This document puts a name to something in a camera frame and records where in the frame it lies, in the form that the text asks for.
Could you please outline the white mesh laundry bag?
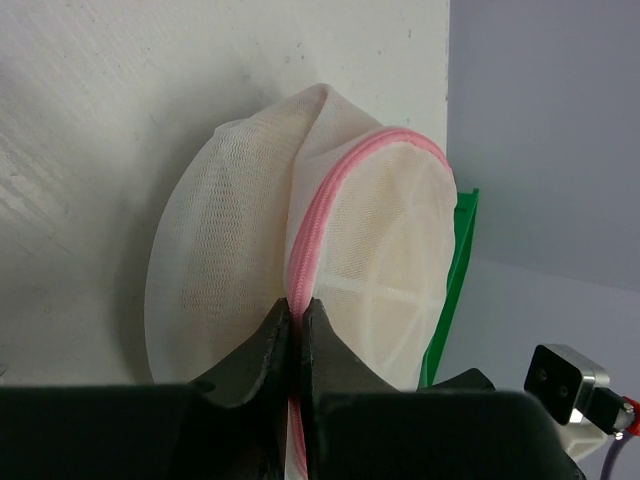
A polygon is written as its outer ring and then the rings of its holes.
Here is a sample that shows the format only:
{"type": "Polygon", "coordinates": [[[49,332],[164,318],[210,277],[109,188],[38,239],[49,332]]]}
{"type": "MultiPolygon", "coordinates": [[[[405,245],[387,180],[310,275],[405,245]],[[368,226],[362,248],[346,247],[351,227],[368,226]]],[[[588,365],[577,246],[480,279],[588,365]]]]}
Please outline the white mesh laundry bag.
{"type": "Polygon", "coordinates": [[[447,295],[457,189],[442,150],[318,84],[219,126],[173,191],[146,279],[148,362],[190,380],[278,298],[409,391],[447,295]]]}

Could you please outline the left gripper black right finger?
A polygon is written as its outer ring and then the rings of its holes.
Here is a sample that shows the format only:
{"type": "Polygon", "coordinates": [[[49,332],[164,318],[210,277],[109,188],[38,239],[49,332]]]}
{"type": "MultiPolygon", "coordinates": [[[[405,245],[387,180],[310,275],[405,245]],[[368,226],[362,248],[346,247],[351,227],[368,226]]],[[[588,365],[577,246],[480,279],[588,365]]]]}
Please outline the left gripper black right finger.
{"type": "Polygon", "coordinates": [[[312,479],[581,479],[542,404],[523,392],[400,391],[334,332],[302,320],[302,422],[312,479]]]}

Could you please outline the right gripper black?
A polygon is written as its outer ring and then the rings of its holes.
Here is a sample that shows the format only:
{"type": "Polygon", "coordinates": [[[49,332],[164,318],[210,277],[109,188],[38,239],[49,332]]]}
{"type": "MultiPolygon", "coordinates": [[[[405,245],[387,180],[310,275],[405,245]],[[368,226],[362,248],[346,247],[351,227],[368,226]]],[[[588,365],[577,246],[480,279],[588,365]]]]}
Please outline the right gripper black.
{"type": "Polygon", "coordinates": [[[450,379],[433,384],[430,391],[491,391],[496,387],[479,369],[468,369],[450,379]]]}

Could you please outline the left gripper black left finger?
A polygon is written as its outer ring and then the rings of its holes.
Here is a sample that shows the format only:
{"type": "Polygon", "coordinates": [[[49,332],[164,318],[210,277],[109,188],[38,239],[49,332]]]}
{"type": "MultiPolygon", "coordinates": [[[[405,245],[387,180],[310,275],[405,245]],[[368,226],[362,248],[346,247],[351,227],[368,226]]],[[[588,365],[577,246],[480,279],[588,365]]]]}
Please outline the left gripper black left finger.
{"type": "Polygon", "coordinates": [[[5,479],[280,479],[291,317],[258,330],[186,383],[5,387],[5,479]]]}

